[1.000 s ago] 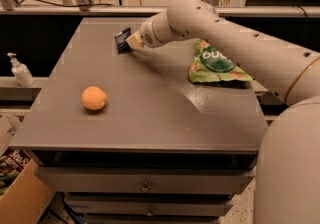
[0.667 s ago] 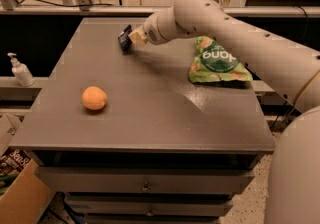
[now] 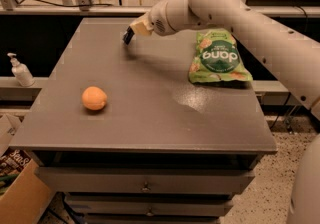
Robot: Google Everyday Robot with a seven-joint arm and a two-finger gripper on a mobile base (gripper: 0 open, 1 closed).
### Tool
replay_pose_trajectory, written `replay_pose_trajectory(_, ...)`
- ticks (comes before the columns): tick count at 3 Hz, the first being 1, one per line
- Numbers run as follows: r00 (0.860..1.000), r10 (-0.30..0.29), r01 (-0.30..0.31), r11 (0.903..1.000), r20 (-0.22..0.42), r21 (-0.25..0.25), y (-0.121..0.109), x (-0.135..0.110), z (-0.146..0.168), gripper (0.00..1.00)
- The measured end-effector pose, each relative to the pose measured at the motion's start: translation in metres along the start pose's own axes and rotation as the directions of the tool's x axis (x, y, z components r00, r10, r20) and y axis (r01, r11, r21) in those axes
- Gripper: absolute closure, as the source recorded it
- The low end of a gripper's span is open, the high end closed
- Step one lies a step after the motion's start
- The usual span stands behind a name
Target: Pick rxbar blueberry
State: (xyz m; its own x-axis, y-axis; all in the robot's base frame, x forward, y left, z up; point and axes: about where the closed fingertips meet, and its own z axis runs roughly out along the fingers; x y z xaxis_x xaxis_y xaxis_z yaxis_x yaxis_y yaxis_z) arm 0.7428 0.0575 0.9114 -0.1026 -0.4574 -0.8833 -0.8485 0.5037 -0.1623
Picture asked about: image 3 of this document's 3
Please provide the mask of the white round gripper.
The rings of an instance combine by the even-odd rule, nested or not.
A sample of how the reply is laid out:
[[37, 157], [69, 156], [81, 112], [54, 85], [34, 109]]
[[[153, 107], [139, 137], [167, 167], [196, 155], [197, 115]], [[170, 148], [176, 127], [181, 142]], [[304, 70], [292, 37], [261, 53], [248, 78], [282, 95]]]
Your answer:
[[129, 27], [135, 35], [150, 36], [154, 31], [160, 36], [172, 35], [177, 32], [176, 10], [172, 0], [163, 0], [154, 5], [150, 13], [135, 19]]

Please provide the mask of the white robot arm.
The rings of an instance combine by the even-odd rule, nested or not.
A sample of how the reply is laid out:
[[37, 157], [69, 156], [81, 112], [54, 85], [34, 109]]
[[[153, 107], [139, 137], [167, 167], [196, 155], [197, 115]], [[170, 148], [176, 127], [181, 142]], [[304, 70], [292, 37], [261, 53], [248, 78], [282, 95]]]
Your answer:
[[134, 20], [134, 35], [224, 28], [320, 119], [320, 43], [253, 10], [241, 0], [163, 0]]

